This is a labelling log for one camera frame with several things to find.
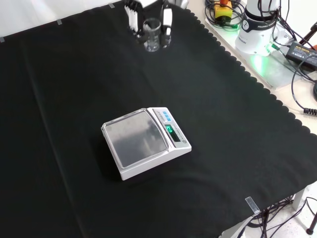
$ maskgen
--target table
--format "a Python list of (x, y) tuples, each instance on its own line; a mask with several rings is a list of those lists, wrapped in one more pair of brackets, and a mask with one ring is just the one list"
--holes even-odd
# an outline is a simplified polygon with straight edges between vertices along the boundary
[[(205, 28), (208, 29), (210, 32), (214, 32), (214, 29), (209, 26), (209, 24), (205, 21), (205, 4), (204, 1), (190, 1), (189, 5), (187, 7), (192, 13), (195, 14), (197, 19), (201, 21), (202, 24), (204, 24)], [(226, 51), (229, 51), (231, 55), (235, 56), (238, 60), (240, 59), (240, 56), (237, 55), (235, 52), (231, 51), (230, 46), (227, 45), (225, 41), (222, 39), (217, 38), (219, 42), (221, 42), (221, 45), (225, 47)], [(260, 78), (257, 77), (257, 73), (254, 72), (254, 69), (246, 66), (241, 63), (241, 65), (246, 69), (247, 72), (250, 73), (250, 75), (257, 79), (258, 82), (262, 83), (264, 88), (266, 87), (266, 83), (261, 81)], [(305, 105), (307, 108), (316, 108), (317, 104), (316, 101), (313, 98), (312, 90), (313, 90), (313, 84), (305, 81), (305, 80), (299, 80), (294, 83), (294, 92), (296, 94), (297, 99), (302, 103), (302, 105)], [(310, 129), (311, 133), (317, 134), (317, 118), (311, 117), (308, 115), (303, 114), (303, 110), (298, 107), (298, 105), (295, 103), (292, 93), (291, 93), (291, 86), (288, 85), (286, 87), (283, 87), (278, 90), (270, 90), (272, 94), (274, 94), (278, 100), (280, 100), (283, 105), (285, 105), (291, 113), (293, 113), (296, 117), (296, 119), (300, 120), (303, 124), (303, 126), (306, 126)], [(296, 193), (295, 200), (293, 207), (295, 210), (298, 210), (300, 205), (303, 204), (302, 197), (305, 194), (305, 189), (302, 189), (298, 193)], [(234, 235), (237, 235), (239, 231), (247, 224), (247, 222), (251, 219), (248, 218), (244, 222), (238, 223), (231, 229), (227, 230), (223, 234), (223, 238), (230, 238), (234, 237)]]
[[(12, 120), (9, 113), (1, 129), (21, 135), (10, 145), (27, 140), (37, 151), (36, 145), (46, 141), (51, 148), (41, 158), (58, 169), (45, 173), (43, 187), (54, 194), (46, 185), (60, 181), (60, 202), (67, 201), (62, 210), (73, 215), (69, 222), (78, 224), (69, 231), (58, 213), (53, 220), (61, 233), (215, 237), (252, 215), (246, 197), (263, 209), (317, 180), (317, 137), (219, 47), (194, 16), (173, 7), (171, 46), (149, 54), (126, 30), (123, 3), (114, 6), (6, 37), (0, 46), (1, 103), (21, 115), (21, 121), (26, 121), (24, 107), (16, 105), (33, 107), (38, 116), (27, 113), (43, 136), (19, 134), (14, 123), (6, 123)], [(159, 12), (160, 7), (153, 9), (153, 14)], [(14, 83), (17, 72), (24, 87)], [(13, 89), (29, 94), (11, 97), (11, 104), (7, 97)], [(193, 150), (122, 182), (100, 127), (139, 108), (160, 106), (169, 108)], [(7, 157), (10, 150), (2, 153)], [(23, 153), (36, 165), (42, 161)], [(24, 159), (13, 157), (13, 164)], [(9, 198), (1, 203), (15, 204)], [(49, 196), (45, 204), (57, 206)], [(34, 214), (29, 220), (40, 218)], [(8, 226), (1, 230), (13, 236)], [(30, 226), (30, 236), (36, 237), (36, 230)]]
[[(204, 1), (190, 1), (187, 8), (195, 14), (195, 16), (205, 26), (206, 29), (212, 32), (212, 28), (205, 22), (206, 17), (204, 14)], [(226, 42), (222, 41), (221, 39), (217, 40), (221, 42), (221, 45), (225, 47), (226, 51), (230, 52), (231, 55), (235, 56), (239, 60), (239, 56), (232, 52), (229, 47), (227, 47)], [(252, 77), (256, 78), (258, 82), (262, 83), (264, 85), (264, 88), (267, 88), (265, 86), (265, 82), (260, 81), (256, 77), (256, 73), (253, 71), (252, 68), (245, 66), (243, 63), (241, 64), (244, 68), (246, 68), (246, 71), (249, 72)], [(300, 80), (294, 83), (294, 92), (296, 94), (296, 98), (302, 103), (302, 105), (305, 105), (305, 107), (307, 108), (317, 108), (316, 101), (314, 100), (312, 95), (313, 86), (313, 84), (306, 82), (304, 80)], [(283, 104), (287, 106), (289, 111), (293, 113), (296, 116), (296, 118), (303, 123), (304, 126), (307, 126), (312, 133), (317, 134), (317, 118), (304, 115), (302, 113), (303, 110), (298, 107), (298, 105), (295, 103), (292, 97), (290, 85), (278, 90), (271, 90), (271, 93), (274, 94), (278, 100), (282, 101)]]

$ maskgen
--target black cable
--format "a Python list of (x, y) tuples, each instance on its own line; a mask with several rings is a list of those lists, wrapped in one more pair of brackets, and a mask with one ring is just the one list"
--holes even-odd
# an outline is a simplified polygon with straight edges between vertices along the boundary
[(288, 14), (289, 14), (289, 0), (288, 0), (288, 8), (287, 8), (287, 14), (286, 14), (286, 18), (285, 18), (285, 21), (287, 21), (287, 18), (288, 18)]
[[(213, 0), (205, 0), (205, 6), (207, 6), (207, 5), (209, 5), (209, 3), (213, 3), (214, 1)], [(231, 3), (232, 3), (232, 8), (236, 8), (237, 7), (237, 5), (238, 4), (236, 4), (235, 2), (238, 2), (238, 3), (240, 3), (241, 2), (241, 0), (234, 0), (234, 1), (232, 1)]]
[(294, 79), (295, 79), (295, 75), (296, 75), (296, 72), (299, 72), (299, 69), (300, 67), (302, 66), (303, 63), (305, 63), (308, 59), (312, 58), (312, 57), (316, 57), (315, 55), (310, 55), (310, 56), (307, 56), (305, 59), (302, 60), (302, 62), (298, 65), (298, 67), (296, 68), (295, 72), (294, 72), (294, 75), (293, 75), (293, 78), (292, 78), (292, 83), (291, 83), (291, 90), (292, 90), (292, 95), (293, 95), (293, 98), (295, 100), (295, 102), (297, 103), (297, 105), (299, 107), (301, 107), (303, 110), (304, 110), (304, 113), (305, 114), (309, 114), (309, 115), (313, 115), (313, 116), (317, 116), (317, 110), (316, 109), (308, 109), (308, 108), (304, 108), (302, 105), (300, 105), (300, 103), (297, 101), (296, 97), (295, 97), (295, 94), (294, 94)]
[(293, 219), (294, 217), (298, 216), (298, 215), (302, 212), (302, 210), (303, 210), (303, 208), (305, 207), (305, 205), (306, 205), (306, 204), (308, 205), (308, 200), (307, 200), (307, 199), (312, 199), (312, 200), (317, 201), (317, 199), (315, 199), (315, 198), (306, 197), (305, 202), (304, 202), (304, 205), (301, 207), (300, 210), (298, 210), (298, 212), (296, 212), (293, 216), (291, 216), (291, 217), (290, 217), (289, 219), (287, 219), (285, 222), (283, 222), (283, 223), (281, 223), (281, 224), (279, 224), (279, 225), (277, 225), (277, 226), (275, 226), (275, 227), (272, 227), (272, 228), (270, 228), (270, 229), (267, 230), (267, 231), (269, 231), (269, 230), (272, 230), (272, 229), (278, 227), (278, 228), (273, 232), (273, 234), (270, 236), (270, 238), (272, 238), (273, 235), (274, 235), (283, 225), (285, 225), (289, 220), (291, 220), (291, 219)]
[[(231, 3), (235, 4), (236, 5), (236, 8), (240, 10), (240, 12), (236, 11), (234, 8), (232, 7), (229, 7), (227, 5), (221, 5), (219, 3), (216, 3), (217, 0), (208, 0), (208, 4), (205, 6), (205, 16), (207, 18), (207, 20), (209, 21), (210, 24), (212, 25), (217, 25), (217, 26), (221, 26), (221, 27), (231, 27), (231, 28), (234, 28), (234, 27), (237, 27), (238, 25), (240, 25), (243, 21), (243, 16), (244, 16), (244, 12), (245, 12), (245, 8), (244, 6), (239, 2), (239, 1), (231, 1)], [(236, 19), (238, 17), (241, 18), (241, 20), (236, 23), (236, 24), (228, 24), (226, 23), (226, 21), (219, 21), (217, 19), (215, 19), (212, 15), (211, 15), (211, 12), (214, 11), (213, 7), (215, 5), (220, 5), (222, 7), (227, 7), (229, 9), (231, 9), (235, 14), (237, 14), (237, 16), (235, 16), (234, 18), (232, 18), (231, 20), (233, 19)]]
[[(284, 58), (287, 60), (287, 62), (293, 67), (293, 69), (296, 71), (296, 68), (295, 66), (291, 63), (291, 61), (286, 57), (286, 55), (284, 54), (284, 52), (279, 48), (279, 47), (273, 47), (275, 48), (276, 50), (278, 50), (278, 52), (280, 52)], [(300, 69), (298, 71), (298, 74), (302, 77), (304, 77), (305, 79), (311, 81), (311, 82), (315, 82), (315, 80), (313, 80), (311, 77), (309, 77), (302, 69)]]

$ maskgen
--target green digital readout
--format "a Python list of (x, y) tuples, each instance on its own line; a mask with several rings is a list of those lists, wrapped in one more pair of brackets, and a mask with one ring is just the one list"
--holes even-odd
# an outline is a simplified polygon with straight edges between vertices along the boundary
[(171, 125), (166, 124), (165, 128), (175, 142), (180, 142), (180, 139), (178, 138), (177, 134), (175, 133)]

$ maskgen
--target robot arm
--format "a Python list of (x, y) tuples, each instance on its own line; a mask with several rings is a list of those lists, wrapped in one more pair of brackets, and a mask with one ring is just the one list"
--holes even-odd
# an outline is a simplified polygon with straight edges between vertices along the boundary
[[(145, 11), (158, 0), (127, 0), (125, 10), (129, 18), (129, 28), (139, 42), (145, 41), (143, 22), (145, 21)], [(170, 42), (171, 27), (172, 27), (172, 9), (167, 0), (162, 1), (162, 10), (160, 15), (161, 27), (161, 44), (167, 46)]]

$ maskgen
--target black tablecloth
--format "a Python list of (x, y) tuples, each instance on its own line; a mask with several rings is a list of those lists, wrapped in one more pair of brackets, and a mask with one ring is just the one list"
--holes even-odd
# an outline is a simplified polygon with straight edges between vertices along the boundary
[[(171, 46), (147, 53), (127, 31), (123, 3), (114, 6), (7, 37), (0, 45), (0, 69), (12, 72), (1, 77), (1, 154), (12, 164), (1, 168), (17, 182), (37, 178), (44, 191), (57, 179), (56, 194), (65, 194), (64, 179), (71, 206), (45, 197), (46, 209), (54, 209), (46, 219), (71, 216), (73, 209), (89, 238), (214, 237), (252, 215), (246, 197), (263, 209), (317, 180), (317, 136), (193, 14), (173, 7)], [(11, 51), (22, 56), (11, 58)], [(25, 112), (28, 107), (32, 113)], [(121, 181), (100, 127), (146, 107), (167, 107), (192, 152)], [(50, 167), (21, 176), (20, 170), (41, 163)], [(14, 187), (8, 179), (6, 184)], [(20, 196), (5, 202), (33, 203)], [(30, 219), (39, 217), (30, 212)], [(74, 218), (58, 222), (70, 227)]]

